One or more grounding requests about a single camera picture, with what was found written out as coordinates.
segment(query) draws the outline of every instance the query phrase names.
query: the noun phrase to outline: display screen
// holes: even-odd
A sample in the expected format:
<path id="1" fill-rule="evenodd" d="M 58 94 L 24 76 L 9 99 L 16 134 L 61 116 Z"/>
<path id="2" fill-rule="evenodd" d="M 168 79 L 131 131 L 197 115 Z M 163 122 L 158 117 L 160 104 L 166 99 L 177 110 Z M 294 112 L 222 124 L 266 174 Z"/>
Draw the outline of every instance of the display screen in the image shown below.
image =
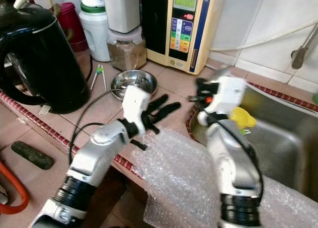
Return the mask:
<path id="1" fill-rule="evenodd" d="M 196 3 L 197 0 L 174 0 L 173 7 L 194 12 Z"/>

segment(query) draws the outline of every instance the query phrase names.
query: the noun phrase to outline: orange hose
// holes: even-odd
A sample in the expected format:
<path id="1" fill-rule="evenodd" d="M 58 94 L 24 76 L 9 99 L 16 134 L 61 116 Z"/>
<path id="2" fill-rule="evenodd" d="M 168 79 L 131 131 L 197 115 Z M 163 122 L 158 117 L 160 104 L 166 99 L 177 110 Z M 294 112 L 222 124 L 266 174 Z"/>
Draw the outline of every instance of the orange hose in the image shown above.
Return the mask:
<path id="1" fill-rule="evenodd" d="M 0 213 L 10 215 L 22 212 L 29 204 L 29 195 L 26 189 L 24 188 L 23 184 L 9 171 L 9 169 L 1 161 L 0 173 L 2 173 L 9 180 L 9 182 L 16 188 L 22 200 L 21 204 L 16 207 L 0 204 Z"/>

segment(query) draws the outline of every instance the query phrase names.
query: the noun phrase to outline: white cord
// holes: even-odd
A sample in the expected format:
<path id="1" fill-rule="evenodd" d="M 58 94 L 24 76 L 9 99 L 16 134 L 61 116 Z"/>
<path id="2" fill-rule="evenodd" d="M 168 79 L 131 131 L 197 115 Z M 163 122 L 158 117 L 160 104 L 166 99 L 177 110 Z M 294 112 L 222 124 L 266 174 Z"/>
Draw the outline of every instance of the white cord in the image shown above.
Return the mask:
<path id="1" fill-rule="evenodd" d="M 263 39 L 261 41 L 258 41 L 258 42 L 253 42 L 253 43 L 249 43 L 249 44 L 245 44 L 245 45 L 241 45 L 241 46 L 237 46 L 237 47 L 233 47 L 233 48 L 210 48 L 210 51 L 218 51 L 218 52 L 221 52 L 221 51 L 231 51 L 231 50 L 238 50 L 238 49 L 244 49 L 244 48 L 249 48 L 249 47 L 253 47 L 253 46 L 256 46 L 256 45 L 259 45 L 259 44 L 263 44 L 263 43 L 266 43 L 266 42 L 269 42 L 269 41 L 272 41 L 274 39 L 277 39 L 277 38 L 281 38 L 281 37 L 284 37 L 286 35 L 289 35 L 289 34 L 292 34 L 292 33 L 295 33 L 299 30 L 302 30 L 304 28 L 308 28 L 312 25 L 315 25 L 318 23 L 318 19 L 314 19 L 308 23 L 305 23 L 299 27 L 296 27 L 294 29 L 291 29 L 287 32 L 284 32 L 284 33 L 278 33 L 278 34 L 275 34 L 269 38 L 266 38 L 266 39 Z"/>

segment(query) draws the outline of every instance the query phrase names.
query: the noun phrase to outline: kitchen countertop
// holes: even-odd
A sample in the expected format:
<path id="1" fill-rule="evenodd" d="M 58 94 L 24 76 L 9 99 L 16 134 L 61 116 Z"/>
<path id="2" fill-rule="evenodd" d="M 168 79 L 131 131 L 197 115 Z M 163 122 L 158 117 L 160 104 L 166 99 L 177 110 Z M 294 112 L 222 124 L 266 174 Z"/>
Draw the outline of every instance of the kitchen countertop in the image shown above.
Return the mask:
<path id="1" fill-rule="evenodd" d="M 78 59 L 79 65 L 81 70 L 83 71 L 84 76 L 88 75 L 90 64 L 89 64 L 89 50 L 81 53 L 76 53 L 76 57 Z M 109 85 L 112 78 L 119 73 L 119 71 L 111 66 L 110 63 L 101 63 L 93 60 L 93 72 L 88 81 L 88 85 L 90 86 L 93 80 L 93 76 L 95 73 L 95 69 L 98 64 L 102 64 L 104 66 L 106 83 Z M 208 64 L 218 67 L 220 65 L 219 62 L 209 60 Z M 141 68 L 142 70 L 148 71 L 153 74 L 158 81 L 158 89 L 156 93 L 153 95 L 152 99 L 156 99 L 163 94 L 169 95 L 168 103 L 179 101 L 182 104 L 182 107 L 168 116 L 167 118 L 163 119 L 158 123 L 158 126 L 162 126 L 168 129 L 173 129 L 181 134 L 188 136 L 188 132 L 185 126 L 185 116 L 187 112 L 193 106 L 193 103 L 187 101 L 187 96 L 195 94 L 195 79 L 196 76 L 186 74 L 182 71 L 168 68 L 159 64 L 156 64 L 151 61 L 147 61 L 146 65 Z M 215 71 L 205 67 L 202 72 L 200 73 L 199 77 L 209 78 L 213 75 Z M 313 103 L 311 100 L 312 94 L 301 89 L 292 87 L 287 84 L 283 84 L 253 73 L 249 73 L 245 70 L 232 67 L 231 73 L 234 76 L 245 77 L 248 81 L 253 83 L 259 84 L 261 86 L 265 86 L 271 88 L 273 90 L 293 95 L 303 101 L 307 101 Z M 90 101 L 93 101 L 99 95 L 104 93 L 103 81 L 102 76 L 99 75 L 96 79 L 96 83 L 92 90 L 92 95 Z M 38 115 L 38 111 L 40 106 L 29 106 L 23 105 L 28 111 L 33 113 L 51 128 L 53 128 L 56 132 L 61 134 L 68 140 L 71 140 L 71 136 L 75 127 L 75 123 L 77 122 L 80 114 L 84 110 L 85 107 L 65 115 L 57 115 L 48 113 L 44 116 Z M 123 110 L 121 107 L 121 101 L 113 97 L 111 94 L 105 96 L 99 102 L 97 102 L 94 106 L 91 107 L 84 116 L 80 126 L 91 123 L 91 122 L 99 122 L 99 123 L 109 123 L 114 121 L 118 118 L 123 118 Z M 53 145 L 55 145 L 58 149 L 66 152 L 65 148 L 53 139 L 50 135 L 46 134 L 41 128 L 34 125 L 32 122 L 28 123 L 33 129 L 35 129 L 38 133 L 40 133 L 44 138 L 49 140 Z M 86 141 L 89 139 L 89 134 L 92 133 L 96 127 L 88 127 L 84 129 L 84 132 L 80 133 L 78 138 L 75 141 L 75 144 L 81 148 Z M 132 151 L 138 149 L 132 144 L 128 144 L 125 149 L 120 153 L 120 155 L 124 158 L 124 162 L 129 161 L 132 164 L 135 164 L 134 157 L 132 156 Z M 124 173 L 127 177 L 132 179 L 141 187 L 145 187 L 143 180 L 139 179 L 136 175 L 134 175 L 128 169 L 125 169 L 123 166 L 120 166 L 118 163 L 113 163 L 113 166 L 117 168 L 120 172 Z"/>

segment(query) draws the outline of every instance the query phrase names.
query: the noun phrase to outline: black cable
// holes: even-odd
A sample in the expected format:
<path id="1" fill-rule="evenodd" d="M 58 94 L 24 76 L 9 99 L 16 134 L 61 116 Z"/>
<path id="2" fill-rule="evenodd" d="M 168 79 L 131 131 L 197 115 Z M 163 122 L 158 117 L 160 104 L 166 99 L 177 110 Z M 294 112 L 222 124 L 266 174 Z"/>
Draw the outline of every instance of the black cable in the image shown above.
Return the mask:
<path id="1" fill-rule="evenodd" d="M 89 63 L 90 63 L 90 69 L 89 69 L 89 73 L 86 77 L 86 81 L 89 80 L 91 73 L 93 72 L 93 57 L 91 55 L 90 55 Z"/>
<path id="2" fill-rule="evenodd" d="M 86 108 L 85 110 L 81 113 L 81 115 L 79 116 L 79 119 L 78 121 L 76 122 L 76 125 L 75 125 L 75 128 L 74 128 L 74 131 L 73 131 L 73 135 L 72 135 L 72 139 L 70 141 L 70 144 L 69 144 L 69 165 L 71 165 L 72 163 L 72 148 L 74 146 L 74 140 L 77 136 L 77 129 L 79 127 L 79 124 L 84 116 L 84 114 L 87 112 L 87 110 L 94 104 L 96 103 L 97 101 L 99 101 L 101 98 L 103 98 L 104 96 L 108 95 L 110 92 L 114 91 L 114 90 L 120 90 L 120 89 L 113 89 L 113 90 L 109 90 L 105 93 L 103 93 L 102 95 L 100 95 L 99 97 L 97 97 L 95 100 L 93 100 Z"/>
<path id="3" fill-rule="evenodd" d="M 199 103 L 197 103 L 198 107 L 200 108 L 200 110 L 204 111 L 208 117 L 212 117 Z M 263 176 L 261 174 L 261 171 L 258 167 L 257 164 L 255 164 L 255 162 L 253 161 L 253 159 L 251 159 L 251 157 L 249 156 L 249 152 L 248 152 L 248 149 L 247 147 L 245 146 L 245 144 L 231 131 L 229 130 L 225 125 L 223 125 L 222 123 L 220 123 L 219 121 L 216 121 L 215 123 L 217 123 L 218 125 L 220 125 L 226 132 L 229 133 L 229 135 L 231 135 L 233 137 L 233 139 L 235 139 L 238 144 L 242 147 L 242 149 L 244 150 L 244 152 L 247 154 L 248 158 L 251 160 L 251 162 L 253 163 L 253 165 L 255 166 L 255 169 L 258 173 L 258 176 L 259 176 L 259 182 L 260 182 L 260 193 L 259 193 L 259 205 L 260 205 L 260 202 L 262 200 L 262 197 L 263 197 L 263 193 L 264 193 L 264 180 L 263 180 Z"/>

